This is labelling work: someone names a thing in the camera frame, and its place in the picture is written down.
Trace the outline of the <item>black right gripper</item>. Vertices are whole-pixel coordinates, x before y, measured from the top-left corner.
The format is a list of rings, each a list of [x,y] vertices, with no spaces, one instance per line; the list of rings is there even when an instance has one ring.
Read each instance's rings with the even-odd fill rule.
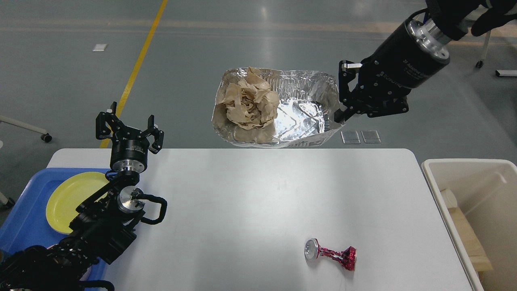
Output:
[[[411,90],[450,63],[449,52],[424,24],[406,19],[369,57],[360,63],[338,63],[338,101],[344,106],[334,121],[344,124],[354,115],[380,117],[409,111]],[[355,95],[349,83],[356,79]]]

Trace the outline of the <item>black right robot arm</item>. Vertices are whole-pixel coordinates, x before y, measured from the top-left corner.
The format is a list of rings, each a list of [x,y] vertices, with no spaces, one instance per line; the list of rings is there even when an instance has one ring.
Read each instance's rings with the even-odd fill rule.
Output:
[[[427,0],[369,56],[339,64],[334,121],[409,111],[408,94],[450,63],[446,45],[468,32],[480,36],[516,19],[515,0]]]

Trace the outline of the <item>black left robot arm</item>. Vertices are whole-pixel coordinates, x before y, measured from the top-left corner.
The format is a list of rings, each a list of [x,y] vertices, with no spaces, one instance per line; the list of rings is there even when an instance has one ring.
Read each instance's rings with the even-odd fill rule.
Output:
[[[129,127],[116,116],[118,103],[96,117],[96,138],[111,140],[106,184],[76,206],[71,233],[51,247],[33,245],[1,263],[2,291],[83,291],[115,289],[108,280],[83,280],[103,260],[113,263],[135,241],[138,223],[156,225],[166,217],[163,197],[145,194],[137,184],[148,154],[163,147],[164,132],[150,115],[147,128]]]

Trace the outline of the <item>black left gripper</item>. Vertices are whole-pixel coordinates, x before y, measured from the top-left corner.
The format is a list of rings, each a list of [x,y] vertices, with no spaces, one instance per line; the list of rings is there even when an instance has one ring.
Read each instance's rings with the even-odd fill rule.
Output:
[[[140,133],[140,139],[123,139],[130,136],[130,131],[116,116],[117,108],[118,103],[113,101],[109,110],[99,112],[95,120],[95,137],[114,141],[109,161],[111,170],[128,169],[142,173],[147,169],[148,151],[157,154],[163,148],[164,131],[155,125],[155,116],[150,115],[147,129]],[[150,136],[154,138],[152,143],[148,140]]]

